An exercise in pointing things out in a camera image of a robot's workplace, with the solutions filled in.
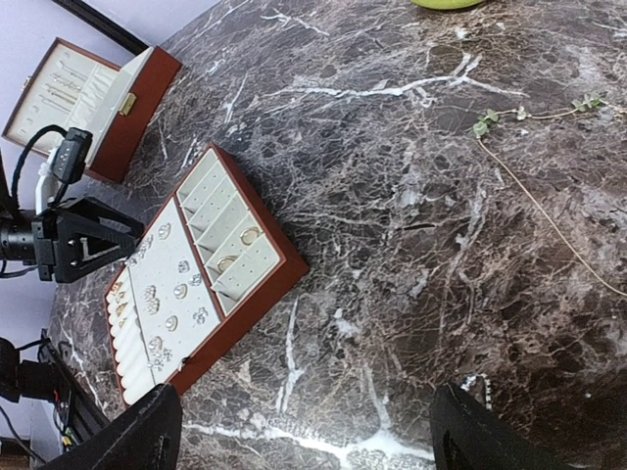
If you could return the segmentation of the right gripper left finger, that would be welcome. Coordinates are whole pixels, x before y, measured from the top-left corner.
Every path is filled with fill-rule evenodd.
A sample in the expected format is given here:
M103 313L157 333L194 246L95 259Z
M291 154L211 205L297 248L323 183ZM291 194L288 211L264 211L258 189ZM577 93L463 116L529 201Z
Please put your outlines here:
M155 386L88 441L44 464L44 469L174 469L182 407L175 387Z

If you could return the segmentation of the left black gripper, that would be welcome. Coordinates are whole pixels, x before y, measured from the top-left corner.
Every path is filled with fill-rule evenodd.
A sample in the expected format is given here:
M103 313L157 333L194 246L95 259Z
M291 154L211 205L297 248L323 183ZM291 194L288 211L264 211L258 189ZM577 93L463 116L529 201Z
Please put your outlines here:
M91 197L65 201L41 214L2 214L1 277L36 270L42 281L72 283L130 257L144 230L140 220Z

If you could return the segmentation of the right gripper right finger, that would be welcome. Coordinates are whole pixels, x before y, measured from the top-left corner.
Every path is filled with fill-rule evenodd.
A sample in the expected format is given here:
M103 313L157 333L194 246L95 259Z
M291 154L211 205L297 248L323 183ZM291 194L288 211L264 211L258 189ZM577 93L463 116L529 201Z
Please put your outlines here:
M438 469L568 469L548 451L516 434L455 384L439 387L430 407Z

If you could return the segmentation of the beige jewelry tray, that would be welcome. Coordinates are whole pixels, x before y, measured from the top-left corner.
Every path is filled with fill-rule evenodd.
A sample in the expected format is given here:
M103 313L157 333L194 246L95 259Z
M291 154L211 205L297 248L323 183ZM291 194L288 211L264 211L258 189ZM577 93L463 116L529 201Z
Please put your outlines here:
M171 224L166 240L158 229ZM258 227L244 246L240 234ZM223 273L217 261L237 257ZM190 270L179 273L180 261ZM154 386L186 392L307 273L308 266L284 234L236 161L211 146L191 166L148 225L136 252L124 263L106 295L106 318L121 398L136 403ZM191 287L194 274L203 283ZM182 300L173 295L186 284ZM144 289L156 286L160 309L150 315ZM175 331L165 321L178 318ZM119 327L119 322L127 318ZM159 372L148 367L147 343L163 339L172 359Z

